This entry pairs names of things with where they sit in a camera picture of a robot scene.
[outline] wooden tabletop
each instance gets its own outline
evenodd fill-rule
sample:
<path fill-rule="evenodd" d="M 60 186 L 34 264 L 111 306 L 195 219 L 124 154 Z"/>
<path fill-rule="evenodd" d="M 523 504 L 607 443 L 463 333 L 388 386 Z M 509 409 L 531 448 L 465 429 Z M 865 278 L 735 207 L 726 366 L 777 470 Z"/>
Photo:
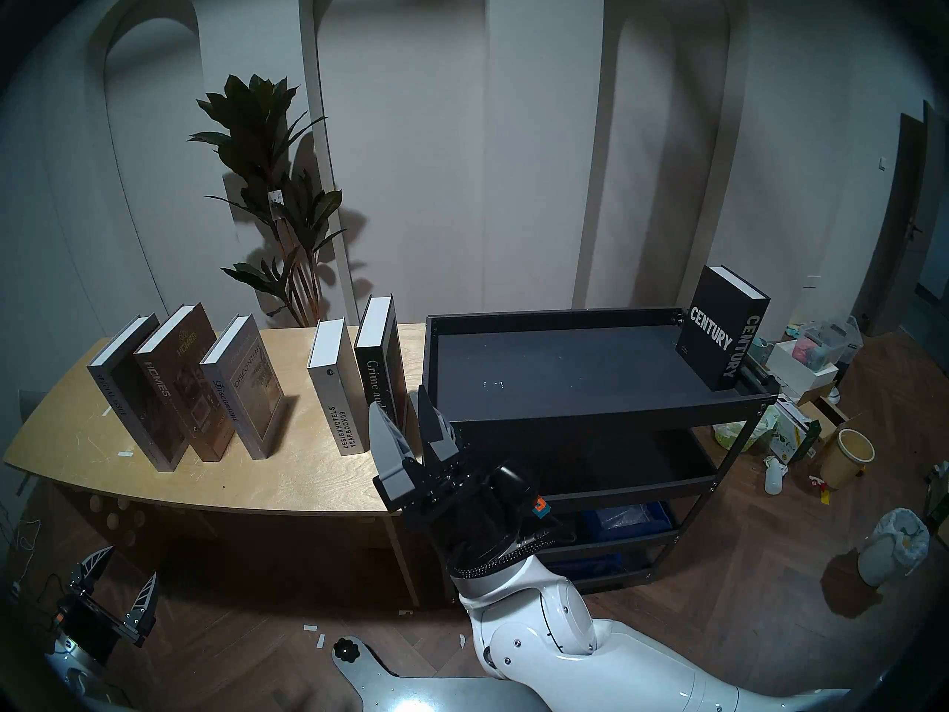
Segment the wooden tabletop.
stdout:
<path fill-rule="evenodd" d="M 307 373 L 315 329 L 261 336 L 290 406 L 268 459 L 255 461 L 235 434 L 221 461 L 188 447 L 178 469 L 156 470 L 113 413 L 85 366 L 96 345 L 56 383 L 4 455 L 11 466 L 83 490 L 190 508 L 305 515 L 382 515 L 366 452 L 340 456 Z M 349 336 L 356 339 L 355 327 Z M 421 382 L 424 324 L 401 324 L 405 383 Z M 133 456 L 119 456 L 120 452 Z"/>

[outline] book spine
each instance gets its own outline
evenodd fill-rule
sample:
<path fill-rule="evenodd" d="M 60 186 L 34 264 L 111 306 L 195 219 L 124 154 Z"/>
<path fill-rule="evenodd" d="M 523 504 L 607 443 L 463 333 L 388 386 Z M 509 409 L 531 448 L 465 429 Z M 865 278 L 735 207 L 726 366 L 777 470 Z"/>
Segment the book spine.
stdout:
<path fill-rule="evenodd" d="M 745 314 L 745 326 L 737 333 L 737 338 L 735 338 L 734 345 L 730 350 L 731 356 L 728 362 L 725 363 L 725 369 L 721 373 L 721 377 L 718 378 L 719 387 L 734 387 L 735 376 L 737 376 L 738 370 L 741 368 L 741 362 L 745 358 L 745 353 L 749 347 L 751 347 L 752 341 L 754 341 L 758 327 L 761 326 L 761 319 L 764 317 L 765 310 L 768 308 L 768 301 L 769 299 L 766 298 L 760 301 L 749 302 L 748 310 Z"/>
<path fill-rule="evenodd" d="M 339 366 L 312 367 L 310 380 L 327 417 L 329 430 L 342 456 L 361 454 L 368 444 L 363 443 L 359 429 L 353 422 L 353 407 L 343 385 Z"/>
<path fill-rule="evenodd" d="M 399 424 L 400 415 L 396 413 L 392 383 L 389 381 L 385 366 L 385 351 L 381 346 L 360 346 L 356 350 L 356 363 L 363 378 L 363 389 L 367 402 L 377 402 L 393 423 Z"/>
<path fill-rule="evenodd" d="M 204 435 L 195 427 L 195 420 L 191 418 L 191 414 L 181 412 L 178 401 L 175 396 L 172 395 L 168 383 L 165 383 L 162 378 L 156 363 L 146 356 L 139 359 L 139 365 L 144 371 L 145 377 L 152 383 L 155 392 L 159 394 L 161 404 L 164 405 L 168 415 L 178 422 L 181 433 L 188 437 L 188 441 L 191 442 L 191 446 L 195 449 L 195 454 L 197 454 L 198 458 L 201 459 L 201 461 L 218 461 L 220 456 L 217 456 L 210 446 L 208 446 Z"/>
<path fill-rule="evenodd" d="M 151 435 L 141 424 L 141 421 L 139 421 L 138 414 L 132 412 L 127 400 L 122 396 L 119 387 L 117 387 L 115 381 L 105 373 L 105 369 L 90 368 L 90 371 L 95 378 L 96 385 L 99 386 L 99 390 L 102 390 L 102 395 L 105 396 L 105 400 L 112 406 L 112 411 L 119 417 L 119 421 L 125 426 L 125 430 L 128 431 L 129 436 L 135 439 L 135 443 L 139 445 L 139 449 L 141 449 L 142 453 L 148 457 L 148 461 L 151 461 L 154 468 L 160 472 L 175 471 L 176 465 L 169 463 L 161 453 L 159 446 L 155 444 Z"/>
<path fill-rule="evenodd" d="M 234 426 L 234 431 L 237 432 L 237 436 L 244 442 L 244 446 L 247 447 L 251 459 L 266 459 L 268 455 L 264 448 L 264 442 L 258 438 L 251 419 L 248 417 L 243 405 L 241 405 L 240 398 L 237 397 L 237 393 L 234 392 L 234 388 L 231 386 L 230 381 L 224 376 L 220 366 L 216 363 L 214 365 L 202 365 L 201 370 L 204 372 L 204 376 L 208 382 L 211 383 L 211 387 L 215 390 L 217 400 L 219 400 L 224 407 L 224 410 L 227 411 L 228 417 L 231 419 L 231 424 Z"/>

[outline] gray book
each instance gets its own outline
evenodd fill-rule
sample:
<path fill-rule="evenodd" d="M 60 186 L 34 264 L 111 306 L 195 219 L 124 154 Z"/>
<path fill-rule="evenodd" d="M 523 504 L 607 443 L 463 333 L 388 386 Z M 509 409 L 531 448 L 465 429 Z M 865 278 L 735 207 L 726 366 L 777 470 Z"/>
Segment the gray book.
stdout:
<path fill-rule="evenodd" d="M 201 371 L 251 458 L 270 456 L 286 399 L 254 316 L 234 316 Z"/>
<path fill-rule="evenodd" d="M 87 368 L 113 413 L 156 470 L 173 472 L 188 448 L 188 438 L 178 426 L 178 416 L 168 411 L 133 356 L 158 327 L 154 313 L 136 316 Z"/>
<path fill-rule="evenodd" d="M 340 454 L 369 448 L 369 406 L 343 319 L 321 321 L 307 363 Z"/>

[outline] wooden floor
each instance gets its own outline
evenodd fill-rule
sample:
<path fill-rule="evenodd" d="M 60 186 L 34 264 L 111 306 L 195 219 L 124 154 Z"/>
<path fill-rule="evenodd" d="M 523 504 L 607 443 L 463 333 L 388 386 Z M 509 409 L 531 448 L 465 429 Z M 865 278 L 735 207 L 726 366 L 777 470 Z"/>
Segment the wooden floor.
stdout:
<path fill-rule="evenodd" d="M 949 553 L 934 541 L 915 573 L 874 591 L 855 573 L 854 549 L 884 512 L 922 511 L 923 475 L 949 458 L 949 380 L 898 333 L 869 341 L 841 390 L 842 409 L 873 422 L 867 434 L 878 458 L 865 477 L 827 506 L 806 469 L 791 470 L 784 492 L 769 497 L 761 457 L 739 458 L 659 579 L 588 595 L 593 615 L 621 620 L 726 682 L 765 694 L 848 687 L 891 662 L 949 585 Z M 703 439 L 713 443 L 707 432 Z M 716 458 L 723 453 L 709 448 Z M 102 539 L 49 486 L 37 490 L 29 515 L 43 519 L 26 580 L 32 602 L 51 571 L 68 577 Z M 320 535 L 299 521 L 258 519 L 237 554 L 180 551 L 162 569 L 155 630 L 143 648 L 120 643 L 110 680 L 144 710 L 358 710 L 330 660 L 344 634 L 360 636 L 400 675 L 481 674 L 461 610 L 400 614 L 410 605 L 391 554 Z M 144 578 L 116 557 L 95 596 L 124 612 Z M 437 577 L 428 584 L 431 602 Z M 57 594 L 53 579 L 38 603 L 47 615 Z M 49 639 L 46 617 L 24 613 L 37 641 Z M 304 631 L 305 623 L 319 631 Z M 320 632 L 323 649 L 315 646 Z"/>

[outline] black shelving cart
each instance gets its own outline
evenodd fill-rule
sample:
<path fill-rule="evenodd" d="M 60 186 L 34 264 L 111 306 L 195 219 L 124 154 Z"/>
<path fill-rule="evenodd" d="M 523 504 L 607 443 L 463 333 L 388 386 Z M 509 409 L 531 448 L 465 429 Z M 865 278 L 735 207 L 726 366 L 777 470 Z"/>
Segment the black shelving cart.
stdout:
<path fill-rule="evenodd" d="M 578 590 L 651 581 L 721 484 L 778 386 L 740 368 L 712 391 L 676 353 L 681 309 L 608 309 L 430 316 L 424 383 L 471 448 L 535 469 L 541 494 L 576 538 L 544 563 L 612 556 L 614 571 Z M 715 464 L 691 429 L 745 421 Z M 679 520 L 669 500 L 698 497 Z M 593 540 L 581 512 L 657 501 L 657 534 Z"/>

